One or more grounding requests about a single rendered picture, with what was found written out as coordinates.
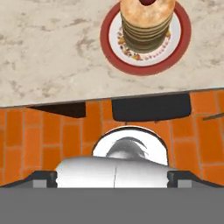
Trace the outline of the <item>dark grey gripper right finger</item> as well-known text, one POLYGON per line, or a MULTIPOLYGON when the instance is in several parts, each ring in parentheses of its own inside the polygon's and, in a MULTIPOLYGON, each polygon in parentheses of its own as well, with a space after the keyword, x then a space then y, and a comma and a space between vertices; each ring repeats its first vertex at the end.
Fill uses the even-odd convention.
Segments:
POLYGON ((200 179, 190 171, 168 171, 167 178, 170 188, 223 188, 223 185, 200 179))

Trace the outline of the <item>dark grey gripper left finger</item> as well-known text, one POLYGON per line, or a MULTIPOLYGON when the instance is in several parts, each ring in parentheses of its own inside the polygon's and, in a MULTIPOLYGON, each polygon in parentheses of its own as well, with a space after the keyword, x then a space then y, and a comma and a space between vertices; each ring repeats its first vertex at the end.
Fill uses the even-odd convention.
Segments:
POLYGON ((3 185, 4 188, 56 188, 56 171, 34 171, 24 179, 3 185))

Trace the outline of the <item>brown pancake stack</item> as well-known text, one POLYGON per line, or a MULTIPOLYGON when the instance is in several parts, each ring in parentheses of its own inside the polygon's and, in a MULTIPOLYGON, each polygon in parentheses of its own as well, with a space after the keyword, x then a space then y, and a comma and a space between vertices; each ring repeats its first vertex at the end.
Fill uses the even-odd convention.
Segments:
POLYGON ((121 0, 122 33, 129 49, 149 53, 169 30, 176 0, 121 0))

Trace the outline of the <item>white and black round object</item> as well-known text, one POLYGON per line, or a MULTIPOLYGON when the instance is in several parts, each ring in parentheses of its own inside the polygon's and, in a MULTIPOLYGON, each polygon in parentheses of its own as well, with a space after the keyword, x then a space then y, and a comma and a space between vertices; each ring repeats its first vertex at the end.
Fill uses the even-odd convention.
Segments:
POLYGON ((164 140, 154 131, 122 126, 104 134, 91 156, 56 168, 59 188, 166 188, 170 170, 164 140))

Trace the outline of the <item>dark thin rod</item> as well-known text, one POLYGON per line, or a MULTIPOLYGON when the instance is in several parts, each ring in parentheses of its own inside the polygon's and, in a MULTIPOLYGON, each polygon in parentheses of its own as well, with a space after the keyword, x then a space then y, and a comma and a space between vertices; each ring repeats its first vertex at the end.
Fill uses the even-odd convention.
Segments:
POLYGON ((203 121, 213 120, 213 119, 221 118, 223 116, 224 116, 224 113, 219 113, 219 114, 216 114, 216 115, 210 115, 208 117, 204 117, 203 121))

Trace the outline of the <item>black stool seat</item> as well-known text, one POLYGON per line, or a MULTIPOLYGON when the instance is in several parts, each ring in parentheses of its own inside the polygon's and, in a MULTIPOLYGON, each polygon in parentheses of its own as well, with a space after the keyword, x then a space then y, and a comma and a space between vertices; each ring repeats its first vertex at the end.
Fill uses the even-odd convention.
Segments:
POLYGON ((112 101, 113 118, 118 122, 171 120, 192 113, 189 94, 168 94, 112 101))

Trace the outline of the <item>red-rimmed white plate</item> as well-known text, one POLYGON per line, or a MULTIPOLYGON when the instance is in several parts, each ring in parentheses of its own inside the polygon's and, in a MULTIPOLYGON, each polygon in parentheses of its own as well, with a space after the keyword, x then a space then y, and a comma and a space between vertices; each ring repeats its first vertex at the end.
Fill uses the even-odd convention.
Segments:
POLYGON ((101 49, 108 61, 118 70, 138 76, 158 74, 174 66, 189 46, 192 28, 190 18, 180 3, 176 3, 170 24, 171 36, 152 53, 129 57, 123 52, 124 43, 118 41, 122 32, 120 4, 115 4, 101 25, 101 49))

